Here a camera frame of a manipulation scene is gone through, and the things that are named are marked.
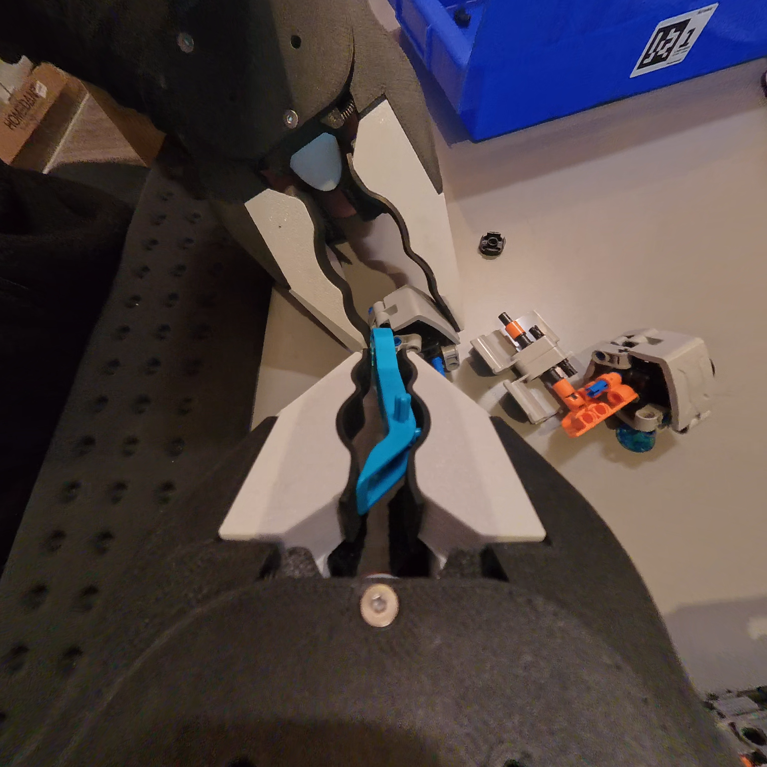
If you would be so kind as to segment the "blue plastic bin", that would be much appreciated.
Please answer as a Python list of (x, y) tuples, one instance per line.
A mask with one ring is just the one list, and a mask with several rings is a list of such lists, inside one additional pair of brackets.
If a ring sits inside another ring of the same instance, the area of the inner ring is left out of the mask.
[(392, 1), (475, 142), (765, 58), (765, 1)]

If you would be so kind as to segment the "black dimpled panel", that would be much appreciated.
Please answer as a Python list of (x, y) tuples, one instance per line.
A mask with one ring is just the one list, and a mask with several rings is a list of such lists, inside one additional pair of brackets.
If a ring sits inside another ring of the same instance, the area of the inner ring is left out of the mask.
[(271, 293), (158, 160), (2, 577), (2, 750), (89, 666), (143, 540), (250, 430)]

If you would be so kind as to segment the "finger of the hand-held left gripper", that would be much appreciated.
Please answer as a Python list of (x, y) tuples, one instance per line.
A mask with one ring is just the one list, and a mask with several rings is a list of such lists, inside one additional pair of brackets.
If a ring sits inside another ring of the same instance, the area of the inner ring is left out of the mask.
[(364, 350), (368, 326), (326, 242), (314, 201), (303, 193), (266, 189), (244, 205), (291, 296), (348, 350)]
[(403, 250), (454, 331), (462, 330), (462, 289), (446, 199), (420, 161), (388, 99), (358, 122), (350, 175), (397, 224)]

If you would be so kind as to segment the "grey shell block assembly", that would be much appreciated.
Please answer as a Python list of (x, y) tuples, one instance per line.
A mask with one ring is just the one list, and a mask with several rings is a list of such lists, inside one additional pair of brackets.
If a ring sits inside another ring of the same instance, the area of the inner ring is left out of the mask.
[(629, 434), (685, 434), (711, 414), (714, 366), (702, 338), (645, 328), (595, 346), (588, 380), (617, 372), (638, 398), (616, 416)]

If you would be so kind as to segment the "grey black wheel Lego assembly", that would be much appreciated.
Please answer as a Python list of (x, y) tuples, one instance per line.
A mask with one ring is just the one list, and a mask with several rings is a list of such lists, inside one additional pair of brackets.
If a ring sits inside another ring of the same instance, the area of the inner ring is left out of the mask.
[(438, 324), (450, 338), (450, 343), (443, 350), (447, 363), (447, 373), (457, 370), (460, 365), (459, 334), (447, 318), (439, 311), (431, 297), (411, 285), (405, 285), (388, 294), (383, 300), (373, 306), (381, 307), (393, 319), (405, 319), (420, 316)]

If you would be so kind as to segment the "grey orange axle assembly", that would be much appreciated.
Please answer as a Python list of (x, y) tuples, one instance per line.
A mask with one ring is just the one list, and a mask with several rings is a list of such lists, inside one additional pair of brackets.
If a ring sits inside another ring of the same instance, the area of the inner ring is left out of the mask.
[(531, 424), (557, 417), (564, 432), (577, 438), (638, 401), (619, 371), (581, 377), (538, 313), (517, 319), (502, 313), (499, 322), (501, 330), (479, 335), (471, 346), (495, 375), (513, 372), (504, 387)]

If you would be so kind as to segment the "light blue plastic tool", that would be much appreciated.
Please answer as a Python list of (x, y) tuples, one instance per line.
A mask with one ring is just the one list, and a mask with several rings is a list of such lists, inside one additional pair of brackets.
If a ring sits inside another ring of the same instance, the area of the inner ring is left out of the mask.
[(398, 346), (393, 331), (374, 328), (370, 349), (385, 434), (370, 450), (358, 477), (356, 506), (359, 516), (369, 513), (404, 478), (409, 451), (420, 436), (411, 396), (399, 371)]

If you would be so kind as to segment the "cardboard box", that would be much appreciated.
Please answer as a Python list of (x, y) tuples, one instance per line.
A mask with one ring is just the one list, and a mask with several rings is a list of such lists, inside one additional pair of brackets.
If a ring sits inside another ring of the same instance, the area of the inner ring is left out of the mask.
[(81, 112), (87, 90), (50, 63), (31, 69), (2, 105), (1, 160), (46, 173)]

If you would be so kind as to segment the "black wheel hub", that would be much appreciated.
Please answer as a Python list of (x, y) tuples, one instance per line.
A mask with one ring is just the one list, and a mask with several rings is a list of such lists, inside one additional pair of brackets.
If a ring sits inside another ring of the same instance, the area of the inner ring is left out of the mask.
[(443, 347), (448, 345), (450, 340), (441, 331), (427, 324), (416, 323), (412, 332), (420, 339), (420, 350), (417, 354), (421, 358), (425, 359), (428, 364), (432, 364), (436, 358), (443, 360)]

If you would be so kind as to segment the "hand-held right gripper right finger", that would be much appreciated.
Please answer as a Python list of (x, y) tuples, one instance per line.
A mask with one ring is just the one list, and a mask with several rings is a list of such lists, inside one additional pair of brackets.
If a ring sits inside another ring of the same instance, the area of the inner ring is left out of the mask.
[(402, 352), (399, 369), (421, 434), (388, 504), (391, 574), (427, 577), (457, 551), (543, 542), (491, 417), (417, 354)]

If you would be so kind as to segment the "person's left hand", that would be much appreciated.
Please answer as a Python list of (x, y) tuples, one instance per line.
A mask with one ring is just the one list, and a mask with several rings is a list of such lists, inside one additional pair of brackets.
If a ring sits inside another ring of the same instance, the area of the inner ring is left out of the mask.
[(322, 206), (333, 219), (348, 219), (358, 214), (354, 199), (350, 200), (341, 186), (323, 191), (320, 197)]

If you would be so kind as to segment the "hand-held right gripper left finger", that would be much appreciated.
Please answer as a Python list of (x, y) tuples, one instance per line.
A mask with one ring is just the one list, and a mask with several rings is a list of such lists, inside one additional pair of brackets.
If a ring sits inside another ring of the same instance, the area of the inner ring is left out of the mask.
[(283, 408), (219, 527), (224, 541), (256, 541), (311, 552), (321, 574), (341, 543), (340, 496), (350, 477), (350, 450), (337, 416), (354, 394), (353, 353)]

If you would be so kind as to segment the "grey orange toy robot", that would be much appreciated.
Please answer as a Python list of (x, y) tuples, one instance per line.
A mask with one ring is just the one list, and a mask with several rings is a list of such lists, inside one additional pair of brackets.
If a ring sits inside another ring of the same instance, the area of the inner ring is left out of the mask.
[(705, 694), (704, 706), (745, 766), (766, 766), (766, 685)]

